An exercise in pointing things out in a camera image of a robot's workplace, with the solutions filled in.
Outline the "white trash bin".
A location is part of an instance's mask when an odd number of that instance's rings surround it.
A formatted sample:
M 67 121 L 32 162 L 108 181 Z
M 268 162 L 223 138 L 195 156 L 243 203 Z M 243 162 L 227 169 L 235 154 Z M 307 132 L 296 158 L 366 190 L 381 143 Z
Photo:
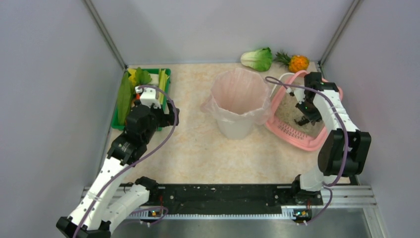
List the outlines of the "white trash bin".
M 253 130 L 254 120 L 248 118 L 232 118 L 224 115 L 214 115 L 219 131 L 228 139 L 241 140 Z

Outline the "pink plastic bin liner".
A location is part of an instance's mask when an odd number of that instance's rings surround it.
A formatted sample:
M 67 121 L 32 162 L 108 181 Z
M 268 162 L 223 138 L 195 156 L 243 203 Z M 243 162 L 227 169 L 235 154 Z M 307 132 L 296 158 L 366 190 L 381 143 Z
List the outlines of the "pink plastic bin liner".
M 260 74 L 235 68 L 215 78 L 201 111 L 227 123 L 250 120 L 261 125 L 272 116 L 270 95 Z

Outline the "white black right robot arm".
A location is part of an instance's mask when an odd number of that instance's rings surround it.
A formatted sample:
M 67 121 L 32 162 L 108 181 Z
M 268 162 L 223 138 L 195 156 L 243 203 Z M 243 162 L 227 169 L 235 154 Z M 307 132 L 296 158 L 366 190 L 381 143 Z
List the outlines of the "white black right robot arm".
M 352 122 L 336 84 L 323 81 L 319 72 L 311 72 L 304 76 L 304 85 L 296 86 L 293 93 L 298 97 L 297 108 L 304 114 L 297 123 L 322 121 L 327 135 L 317 166 L 296 177 L 298 192 L 312 194 L 324 185 L 336 185 L 341 177 L 361 174 L 372 138 Z

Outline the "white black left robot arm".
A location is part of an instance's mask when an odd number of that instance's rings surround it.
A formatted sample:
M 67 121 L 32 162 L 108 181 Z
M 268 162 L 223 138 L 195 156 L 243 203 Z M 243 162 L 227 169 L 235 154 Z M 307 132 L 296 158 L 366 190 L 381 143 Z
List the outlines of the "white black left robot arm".
M 128 172 L 168 141 L 165 138 L 154 150 L 147 151 L 157 129 L 170 126 L 170 133 L 174 132 L 179 109 L 171 99 L 167 103 L 168 114 L 155 104 L 147 106 L 140 101 L 131 108 L 125 128 L 112 142 L 92 186 L 70 215 L 59 218 L 56 227 L 66 238 L 109 238 L 130 213 L 148 202 L 156 183 L 149 178 L 141 178 L 116 202 L 111 199 Z

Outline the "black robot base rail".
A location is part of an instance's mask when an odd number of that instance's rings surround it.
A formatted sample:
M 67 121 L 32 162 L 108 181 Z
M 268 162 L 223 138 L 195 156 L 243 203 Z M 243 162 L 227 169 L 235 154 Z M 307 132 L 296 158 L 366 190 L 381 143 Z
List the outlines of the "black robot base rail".
M 163 206 L 170 215 L 265 215 L 288 205 L 309 208 L 323 199 L 290 184 L 160 184 L 144 207 Z

